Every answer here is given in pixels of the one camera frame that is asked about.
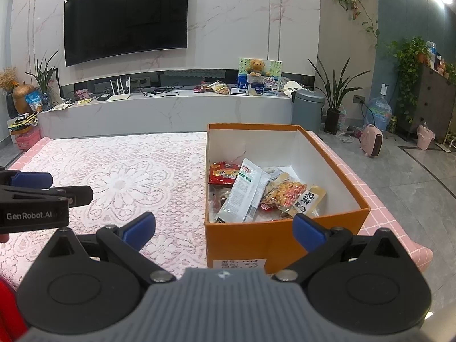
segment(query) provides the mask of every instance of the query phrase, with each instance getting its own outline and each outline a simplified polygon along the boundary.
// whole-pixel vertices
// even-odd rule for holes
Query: open box
[[[212,123],[207,131],[206,182],[211,163],[248,158],[259,167],[285,167],[300,182],[327,193],[315,221],[357,234],[370,212],[368,203],[326,152],[300,126]],[[253,223],[215,223],[206,183],[205,230],[209,268],[263,265],[275,273],[306,254],[293,238],[291,219]]]

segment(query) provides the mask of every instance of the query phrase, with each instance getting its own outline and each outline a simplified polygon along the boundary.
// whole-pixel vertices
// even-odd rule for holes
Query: gray trash bin
[[[315,91],[296,90],[293,96],[291,124],[300,125],[304,130],[318,135],[321,125],[321,109],[325,106],[325,96]]]

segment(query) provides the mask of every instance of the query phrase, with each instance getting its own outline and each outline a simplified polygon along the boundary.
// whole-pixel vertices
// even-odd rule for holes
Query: red fabric
[[[13,289],[0,278],[0,341],[15,341],[27,331],[16,306]]]

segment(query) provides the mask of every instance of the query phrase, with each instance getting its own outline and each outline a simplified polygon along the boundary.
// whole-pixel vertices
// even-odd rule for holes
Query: pink storage box
[[[40,129],[32,128],[29,132],[16,136],[17,146],[20,150],[28,150],[41,140]]]

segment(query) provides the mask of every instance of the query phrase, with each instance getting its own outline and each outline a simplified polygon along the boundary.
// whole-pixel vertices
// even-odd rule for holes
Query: trash can lid
[[[323,94],[306,89],[296,90],[296,97],[313,103],[324,103],[326,98]]]

